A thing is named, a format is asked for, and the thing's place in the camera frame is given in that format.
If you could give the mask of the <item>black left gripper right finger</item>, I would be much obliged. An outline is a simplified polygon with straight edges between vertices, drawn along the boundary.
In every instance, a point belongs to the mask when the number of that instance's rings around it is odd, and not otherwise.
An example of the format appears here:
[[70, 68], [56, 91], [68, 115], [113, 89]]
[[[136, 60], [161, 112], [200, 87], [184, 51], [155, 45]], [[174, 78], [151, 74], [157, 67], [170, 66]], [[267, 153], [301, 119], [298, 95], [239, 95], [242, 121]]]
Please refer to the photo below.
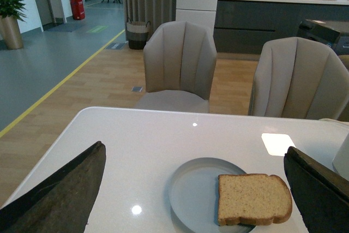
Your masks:
[[284, 170], [308, 232], [348, 232], [348, 180], [295, 147]]

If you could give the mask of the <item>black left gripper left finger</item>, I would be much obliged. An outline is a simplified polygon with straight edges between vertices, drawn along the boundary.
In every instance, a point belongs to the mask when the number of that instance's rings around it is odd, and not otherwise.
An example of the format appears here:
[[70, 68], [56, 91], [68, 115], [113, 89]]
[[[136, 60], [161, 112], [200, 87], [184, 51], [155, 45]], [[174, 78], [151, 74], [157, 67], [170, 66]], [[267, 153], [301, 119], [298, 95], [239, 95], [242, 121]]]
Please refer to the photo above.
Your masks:
[[100, 141], [1, 209], [1, 232], [84, 232], [106, 163]]

